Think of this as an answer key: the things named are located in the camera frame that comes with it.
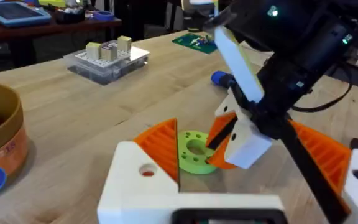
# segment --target wooden table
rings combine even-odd
[[[0,194],[0,224],[97,224],[96,206],[119,141],[174,117],[179,131],[208,132],[226,96],[209,79],[228,69],[218,52],[207,55],[171,43],[180,35],[136,42],[150,51],[149,64],[107,86],[69,72],[62,60],[0,73],[0,83],[21,95],[30,147],[25,171]],[[298,106],[320,105],[346,88],[323,77]],[[358,138],[358,87],[328,110],[291,115],[349,144]],[[249,170],[182,171],[181,191],[279,194],[290,223],[324,220],[280,142]]]
[[[8,42],[14,65],[16,67],[22,67],[37,63],[35,50],[32,43],[32,39],[34,37],[62,32],[109,29],[110,27],[117,27],[120,25],[120,19],[107,22],[97,21],[94,19],[85,19],[83,22],[76,24],[57,24],[55,16],[52,15],[52,20],[49,24],[39,26],[7,28],[3,25],[0,25],[0,42]],[[109,34],[106,35],[106,38],[111,39],[110,31],[108,30],[106,33]]]

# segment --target cable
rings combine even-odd
[[[342,96],[340,96],[340,97],[336,98],[335,100],[332,100],[326,104],[323,104],[321,106],[317,106],[314,108],[300,108],[297,106],[293,106],[292,109],[297,112],[314,113],[314,112],[319,112],[319,111],[325,110],[327,108],[330,108],[330,107],[334,106],[336,103],[338,103],[339,101],[341,101],[352,89],[353,81],[352,81],[352,72],[350,71],[350,69],[347,67],[346,64],[341,63],[340,65],[338,65],[338,68],[341,68],[342,71],[345,73],[346,77],[349,79],[349,87],[347,87],[346,92]]]

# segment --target beige cube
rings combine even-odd
[[[101,59],[113,61],[117,59],[117,47],[116,46],[104,46],[100,48]]]
[[[125,51],[131,50],[132,39],[130,37],[120,36],[118,37],[117,42],[118,42],[118,50],[125,50]]]
[[[92,60],[100,59],[100,45],[99,43],[90,42],[86,45],[86,56]]]

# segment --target round cardboard container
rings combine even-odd
[[[19,95],[0,85],[0,189],[11,183],[22,169],[27,157],[27,136],[23,124]]]

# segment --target green 3d printed part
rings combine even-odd
[[[215,166],[206,163],[214,151],[205,146],[208,135],[199,131],[178,134],[179,167],[191,174],[210,174]]]

